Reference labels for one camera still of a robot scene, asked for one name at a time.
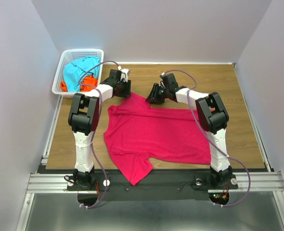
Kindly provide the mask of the pink t-shirt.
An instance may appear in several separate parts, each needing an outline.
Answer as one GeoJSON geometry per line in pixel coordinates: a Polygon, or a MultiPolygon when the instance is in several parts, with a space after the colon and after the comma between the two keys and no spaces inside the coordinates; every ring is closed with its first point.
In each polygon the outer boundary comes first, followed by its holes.
{"type": "Polygon", "coordinates": [[[116,167],[135,186],[153,169],[150,158],[210,165],[209,143],[189,109],[152,108],[132,94],[108,108],[104,141],[116,167]]]}

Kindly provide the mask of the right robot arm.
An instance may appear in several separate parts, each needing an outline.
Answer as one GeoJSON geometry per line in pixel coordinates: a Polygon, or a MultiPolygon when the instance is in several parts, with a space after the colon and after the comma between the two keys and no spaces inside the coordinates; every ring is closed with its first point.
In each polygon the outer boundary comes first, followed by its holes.
{"type": "Polygon", "coordinates": [[[155,83],[146,102],[163,104],[165,99],[189,105],[198,128],[209,142],[211,162],[209,182],[215,188],[224,186],[232,176],[232,167],[226,149],[226,128],[228,112],[220,95],[201,93],[193,88],[179,86],[172,71],[163,72],[160,83],[155,83]]]}

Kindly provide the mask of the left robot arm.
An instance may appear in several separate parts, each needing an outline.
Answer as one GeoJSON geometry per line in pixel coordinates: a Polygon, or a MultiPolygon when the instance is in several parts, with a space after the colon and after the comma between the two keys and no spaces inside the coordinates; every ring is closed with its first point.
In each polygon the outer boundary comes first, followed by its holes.
{"type": "Polygon", "coordinates": [[[88,92],[76,93],[68,116],[76,146],[76,163],[73,175],[66,180],[72,186],[90,190],[95,185],[93,150],[91,149],[97,129],[102,103],[110,98],[130,97],[130,70],[110,70],[109,77],[88,92]]]}

